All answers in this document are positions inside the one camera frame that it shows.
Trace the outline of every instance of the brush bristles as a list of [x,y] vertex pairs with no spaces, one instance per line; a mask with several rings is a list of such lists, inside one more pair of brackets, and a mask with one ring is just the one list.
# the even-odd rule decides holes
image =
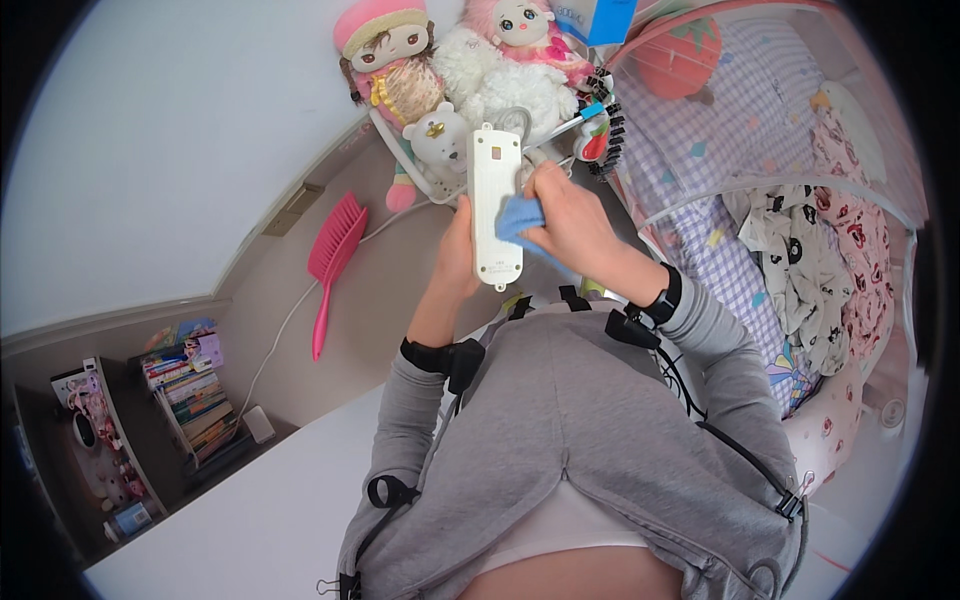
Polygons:
[[363,209],[351,193],[333,207],[324,226],[320,229],[317,241],[314,242],[307,263],[307,271],[316,278],[321,278],[325,274],[350,229],[356,225],[362,215]]

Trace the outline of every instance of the hand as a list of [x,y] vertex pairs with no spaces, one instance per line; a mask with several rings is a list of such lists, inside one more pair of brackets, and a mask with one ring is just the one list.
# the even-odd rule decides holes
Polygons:
[[470,199],[460,196],[453,221],[446,228],[437,251],[437,262],[430,286],[443,289],[455,299],[465,300],[480,287],[473,272],[473,227],[470,221]]
[[540,198],[546,226],[520,235],[575,273],[604,283],[611,263],[630,248],[616,238],[600,199],[570,181],[552,160],[538,165],[523,196]]
[[523,195],[540,198],[546,225],[521,235],[568,269],[637,306],[649,306],[669,285],[666,269],[617,239],[600,199],[570,181],[557,163],[542,162],[527,180]]

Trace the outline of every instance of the wall socket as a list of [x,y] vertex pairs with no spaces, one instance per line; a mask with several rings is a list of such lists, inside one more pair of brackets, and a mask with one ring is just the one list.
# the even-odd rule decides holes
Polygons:
[[294,192],[287,204],[274,215],[274,218],[263,228],[261,233],[271,237],[283,237],[300,220],[300,216],[306,212],[306,209],[320,198],[323,192],[324,189],[319,185],[304,183],[300,186],[300,189]]

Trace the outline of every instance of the hoodie sleeve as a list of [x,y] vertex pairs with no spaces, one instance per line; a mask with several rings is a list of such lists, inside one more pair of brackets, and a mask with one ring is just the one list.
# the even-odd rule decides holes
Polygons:
[[386,515],[367,498],[367,485],[381,475],[393,475],[408,488],[415,488],[426,454],[433,443],[437,413],[444,397],[446,377],[414,367],[399,352],[383,388],[376,434],[373,436],[371,468],[364,477],[363,497],[347,526],[340,558],[341,573],[356,572],[356,552],[363,538]]
[[775,472],[796,477],[780,408],[750,332],[706,288],[685,275],[681,278],[680,303],[660,332],[703,369],[707,422]]

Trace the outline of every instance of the person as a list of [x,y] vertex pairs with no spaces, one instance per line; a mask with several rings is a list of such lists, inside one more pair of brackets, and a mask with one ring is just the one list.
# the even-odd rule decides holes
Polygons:
[[[638,307],[676,278],[680,298],[659,334],[703,369],[701,408],[719,433],[687,416],[649,350],[605,333],[603,302],[502,325],[438,441],[445,375],[400,352],[368,493],[340,553],[341,597],[781,597],[805,515],[778,512],[789,492],[771,479],[796,472],[746,328],[699,284],[618,240],[599,199],[555,163],[541,164],[524,194],[540,198],[546,223],[524,237],[570,270]],[[405,345],[453,343],[457,312],[480,285],[470,231],[462,196]],[[388,475],[409,494],[385,518]]]

